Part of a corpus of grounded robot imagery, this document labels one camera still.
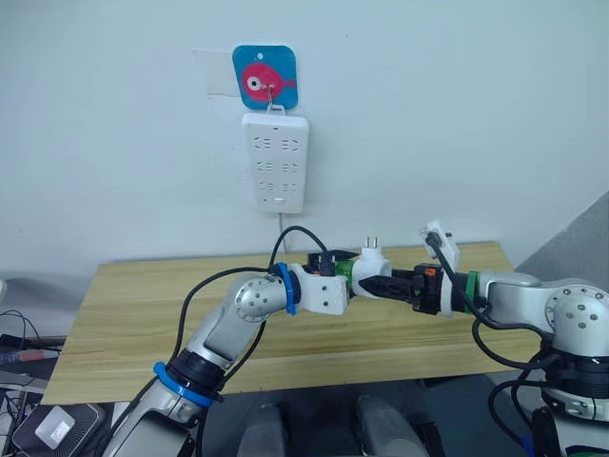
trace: wire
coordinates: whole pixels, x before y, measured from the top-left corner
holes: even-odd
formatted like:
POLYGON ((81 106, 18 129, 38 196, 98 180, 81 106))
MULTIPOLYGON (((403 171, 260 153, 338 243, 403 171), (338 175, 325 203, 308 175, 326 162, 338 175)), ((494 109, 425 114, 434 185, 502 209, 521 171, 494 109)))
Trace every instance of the wire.
POLYGON ((125 419, 127 419, 127 416, 135 409, 135 407, 137 407, 137 405, 140 403, 140 400, 142 399, 144 394, 147 392, 147 390, 150 388, 150 386, 152 386, 152 384, 154 384, 154 382, 157 379, 158 379, 158 376, 155 376, 152 379, 150 379, 146 383, 146 385, 144 387, 142 387, 142 389, 139 392, 137 392, 137 395, 135 395, 135 397, 133 397, 133 400, 131 400, 129 402, 129 404, 127 405, 125 410, 121 413, 121 415, 118 416, 118 419, 116 419, 116 422, 114 423, 114 425, 112 427, 110 427, 110 430, 107 433, 105 433, 99 437, 99 439, 97 440, 97 446, 95 448, 95 453, 93 454, 93 457, 100 457, 104 453, 104 451, 106 450, 106 447, 108 447, 108 443, 110 442, 110 439, 112 438, 112 436, 114 436, 114 433, 116 433, 116 430, 118 430, 118 428, 123 424, 123 422, 125 422, 125 419))
POLYGON ((225 386, 226 382, 230 378, 232 378, 237 373, 237 371, 239 371, 239 368, 241 368, 244 365, 244 363, 247 362, 247 359, 249 359, 251 354, 254 353, 254 350, 256 350, 258 343, 260 343, 260 340, 263 337, 263 333, 265 332, 265 327, 266 327, 266 321, 264 321, 260 324, 260 328, 258 329, 258 334, 256 335, 254 342, 251 344, 251 346, 247 350, 246 354, 241 358, 241 360, 237 363, 237 365, 235 365, 235 367, 228 374, 225 375, 225 377, 222 381, 222 387, 225 386))
MULTIPOLYGON (((531 374, 531 370, 530 369, 525 369, 521 373, 521 375, 518 377, 518 380, 519 381, 526 381, 526 378, 529 377, 529 374, 531 374)), ((510 389, 510 397, 512 398, 512 403, 514 404, 514 409, 516 410, 518 415, 521 417, 522 421, 526 424, 526 426, 529 427, 532 430, 533 429, 533 423, 531 422, 531 420, 528 418, 528 416, 524 412, 524 409, 522 409, 521 402, 518 399, 518 388, 519 387, 520 386, 512 386, 512 388, 510 389)))
POLYGON ((515 362, 510 359, 506 359, 505 357, 501 357, 497 352, 493 351, 489 346, 487 346, 480 336, 480 324, 481 320, 476 319, 472 324, 472 336, 474 337, 474 341, 488 357, 493 359, 495 362, 498 362, 502 365, 511 368, 517 369, 540 369, 540 368, 548 368, 550 365, 554 364, 560 359, 560 356, 557 353, 550 354, 547 357, 539 360, 536 363, 523 363, 523 362, 515 362))
MULTIPOLYGON (((327 248, 325 247, 324 243, 312 231, 310 231, 307 228, 301 227, 301 226, 291 226, 291 227, 288 227, 285 230, 283 230, 281 232, 281 234, 279 235, 279 238, 277 239, 277 242, 275 243, 275 246, 273 247, 273 251, 270 256, 270 259, 268 262, 268 268, 239 267, 239 268, 226 269, 224 271, 220 271, 216 274, 209 276, 208 278, 206 278, 205 280, 203 280, 202 282, 197 284, 194 288, 192 288, 190 290, 190 292, 187 294, 187 296, 185 297, 184 302, 182 304, 182 309, 180 310, 180 319, 178 321, 178 332, 176 335, 175 346, 173 348, 173 352, 171 353, 171 356, 169 357, 169 360, 167 361, 167 366, 170 366, 175 361, 176 357, 180 354, 180 350, 182 348, 182 343, 184 340, 184 328, 186 325, 188 307, 190 305, 190 302, 192 301, 192 298, 196 295, 196 293, 199 292, 205 286, 207 286, 209 283, 211 283, 217 279, 223 278, 225 276, 228 276, 230 274, 242 273, 242 272, 248 272, 248 271, 256 271, 256 272, 262 272, 262 273, 269 272, 275 263, 275 257, 277 256, 277 251, 279 250, 279 246, 281 245, 282 241, 285 239, 285 236, 289 232, 294 231, 294 230, 301 231, 302 233, 308 235, 320 247, 322 252, 327 253, 327 248)), ((249 359, 251 354, 254 352, 254 350, 260 343, 260 340, 262 339, 263 334, 265 332, 265 328, 266 328, 266 321, 263 321, 260 324, 258 333, 257 333, 256 337, 254 338, 254 341, 252 342, 251 346, 247 350, 246 354, 241 358, 241 360, 237 363, 237 365, 223 377, 221 387, 218 390, 221 390, 222 387, 225 385, 225 383, 230 378, 232 378, 237 373, 237 371, 244 365, 244 363, 249 359)), ((139 403, 139 401, 142 398, 142 396, 144 395, 144 393, 150 388, 150 386, 152 385, 152 383, 154 383, 154 381, 156 381, 156 379, 158 379, 158 378, 157 377, 152 378, 142 388, 142 390, 140 390, 138 392, 138 394, 129 403, 129 405, 127 406, 125 411, 123 411, 123 413, 120 415, 120 417, 118 418, 118 420, 116 421, 114 426, 112 426, 109 433, 100 437, 100 439, 98 441, 98 446, 95 449, 94 457, 99 457, 104 452, 104 450, 108 446, 109 440, 111 439, 112 436, 114 436, 118 427, 125 421, 127 416, 137 406, 137 404, 139 403)), ((196 452, 197 456, 200 456, 201 452, 202 452, 201 449, 202 449, 203 430, 205 428, 205 423, 206 423, 206 411, 202 412, 202 415, 200 418, 199 429, 197 430, 197 437, 196 437, 196 443, 195 443, 195 452, 196 452)))
MULTIPOLYGON (((279 213, 279 234, 281 235, 284 232, 284 215, 279 213)), ((284 254, 287 254, 287 244, 285 243, 285 238, 282 240, 282 248, 284 248, 284 254)))
POLYGON ((279 238, 277 238, 277 242, 275 243, 273 251, 270 254, 270 259, 268 261, 268 269, 271 269, 273 267, 273 265, 275 264, 275 257, 277 257, 277 251, 279 250, 279 246, 281 245, 285 236, 291 231, 301 231, 305 235, 308 235, 308 237, 311 238, 317 244, 317 246, 320 247, 322 252, 324 254, 327 254, 327 248, 325 247, 325 244, 322 243, 322 240, 320 240, 317 237, 317 235, 315 235, 315 233, 313 233, 308 228, 304 228, 302 226, 291 226, 291 227, 286 228, 284 231, 282 231, 282 234, 279 235, 279 238))
MULTIPOLYGON (((455 274, 455 271, 450 267, 450 264, 448 263, 448 261, 446 260, 446 257, 444 257, 444 254, 442 253, 442 250, 440 249, 440 244, 439 244, 440 240, 437 239, 436 237, 434 237, 430 233, 429 235, 427 235, 425 242, 436 253, 436 256, 440 260, 442 268, 445 271, 448 278, 451 280, 451 282, 453 284, 456 284, 457 275, 455 274)), ((547 333, 543 332, 541 329, 539 329, 535 326, 532 326, 530 324, 502 324, 502 323, 496 322, 486 315, 486 313, 491 309, 490 304, 488 304, 488 303, 486 304, 485 311, 480 311, 478 309, 478 307, 476 307, 472 303, 470 298, 465 294, 465 292, 461 288, 458 288, 458 293, 462 297, 467 308, 472 312, 472 314, 474 314, 476 316, 476 320, 472 324, 472 335, 474 337, 474 341, 476 342, 478 347, 482 350, 482 352, 484 352, 488 357, 490 357, 494 361, 496 361, 502 365, 512 367, 512 368, 538 369, 538 368, 547 368, 548 366, 552 365, 554 362, 556 362, 560 358, 560 356, 558 354, 552 354, 544 359, 541 359, 537 363, 531 364, 531 363, 516 362, 516 361, 510 360, 510 359, 501 357, 499 354, 497 354, 491 348, 489 348, 482 340, 482 338, 480 336, 480 324, 481 323, 485 324, 487 327, 490 327, 495 330, 525 329, 525 330, 534 331, 541 338, 541 345, 543 347, 548 346, 549 335, 547 333)))
POLYGON ((247 272, 247 271, 258 271, 258 272, 266 273, 267 269, 258 268, 258 267, 239 267, 239 268, 225 269, 224 271, 220 271, 219 273, 209 276, 207 279, 201 281, 194 288, 192 288, 192 290, 188 293, 188 295, 186 296, 186 298, 184 299, 184 302, 182 304, 182 310, 180 311, 180 321, 178 322, 178 335, 175 340, 175 347, 173 348, 173 353, 171 354, 171 357, 169 357, 169 361, 167 362, 168 366, 173 363, 175 358, 180 353, 180 349, 182 348, 182 340, 184 339, 184 326, 187 321, 188 306, 190 305, 190 301, 192 300, 192 297, 194 297, 199 290, 204 288, 209 283, 215 281, 216 279, 224 278, 225 276, 228 276, 229 274, 243 273, 243 272, 247 272))
POLYGON ((516 434, 516 432, 514 430, 512 430, 497 414, 497 410, 495 409, 495 398, 497 398, 497 395, 504 390, 505 388, 508 387, 512 387, 512 386, 529 386, 529 387, 545 387, 547 386, 546 383, 540 382, 540 381, 525 381, 525 380, 521 380, 521 379, 516 379, 516 380, 511 380, 511 381, 505 381, 504 383, 498 384, 496 385, 492 390, 491 393, 488 395, 488 412, 490 413, 491 417, 493 418, 493 420, 495 421, 495 423, 499 426, 499 428, 501 430, 503 430, 503 432, 505 434, 507 434, 517 445, 519 445, 520 447, 523 447, 522 444, 522 440, 521 438, 518 436, 518 434, 516 434))
MULTIPOLYGON (((23 349, 23 347, 24 347, 24 345, 26 343, 26 330, 27 330, 26 324, 29 324, 29 326, 33 330, 34 335, 36 337, 36 340, 38 340, 38 344, 41 345, 41 346, 43 345, 43 341, 40 338, 40 334, 38 333, 38 329, 36 328, 36 326, 31 322, 31 320, 28 317, 23 315, 23 313, 21 311, 19 311, 17 309, 8 309, 8 310, 0 313, 0 317, 3 317, 3 316, 18 317, 23 322, 23 336, 21 338, 21 343, 19 344, 19 349, 17 349, 14 352, 19 352, 21 349, 23 349)), ((56 349, 56 348, 46 348, 46 349, 47 350, 55 350, 55 351, 59 352, 59 349, 56 349)))
POLYGON ((199 427, 197 428, 197 438, 194 445, 195 457, 203 457, 203 432, 206 427, 207 412, 208 409, 205 408, 199 416, 199 427))

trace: white plug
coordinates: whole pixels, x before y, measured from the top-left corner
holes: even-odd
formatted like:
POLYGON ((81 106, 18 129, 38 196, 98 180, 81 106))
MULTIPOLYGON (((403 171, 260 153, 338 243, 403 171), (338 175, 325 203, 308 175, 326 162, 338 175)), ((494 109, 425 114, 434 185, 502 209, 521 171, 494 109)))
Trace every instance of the white plug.
POLYGON ((360 281, 370 276, 391 276, 391 264, 383 257, 383 252, 378 246, 376 237, 368 237, 362 254, 353 264, 351 277, 353 279, 353 292, 362 297, 379 298, 360 286, 360 281))

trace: red fish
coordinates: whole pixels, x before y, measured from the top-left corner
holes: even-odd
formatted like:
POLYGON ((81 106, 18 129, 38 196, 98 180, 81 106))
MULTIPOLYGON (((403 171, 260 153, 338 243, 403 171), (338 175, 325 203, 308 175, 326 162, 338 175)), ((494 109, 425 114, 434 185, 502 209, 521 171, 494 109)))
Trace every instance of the red fish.
POLYGON ((285 86, 294 88, 296 83, 293 79, 284 81, 282 76, 270 65, 254 63, 246 67, 241 75, 242 83, 246 88, 247 95, 257 102, 268 101, 268 89, 273 99, 277 98, 285 86))

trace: green ring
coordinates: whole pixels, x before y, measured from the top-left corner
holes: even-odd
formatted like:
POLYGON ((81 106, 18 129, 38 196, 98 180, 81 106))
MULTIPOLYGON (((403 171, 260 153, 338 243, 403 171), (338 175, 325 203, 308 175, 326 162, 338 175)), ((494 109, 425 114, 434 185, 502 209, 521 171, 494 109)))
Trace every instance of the green ring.
MULTIPOLYGON (((474 297, 476 296, 476 284, 478 283, 478 272, 470 271, 467 274, 467 284, 465 285, 465 295, 469 300, 474 303, 474 297)), ((468 307, 465 307, 465 314, 471 314, 472 311, 468 307)))

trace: gray wall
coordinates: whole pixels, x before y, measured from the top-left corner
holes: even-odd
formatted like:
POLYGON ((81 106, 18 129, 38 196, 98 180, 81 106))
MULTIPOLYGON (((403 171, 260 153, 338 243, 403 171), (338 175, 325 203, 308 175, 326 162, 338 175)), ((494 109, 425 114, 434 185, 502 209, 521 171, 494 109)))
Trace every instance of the gray wall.
POLYGON ((544 281, 578 277, 609 290, 609 192, 517 268, 544 281))

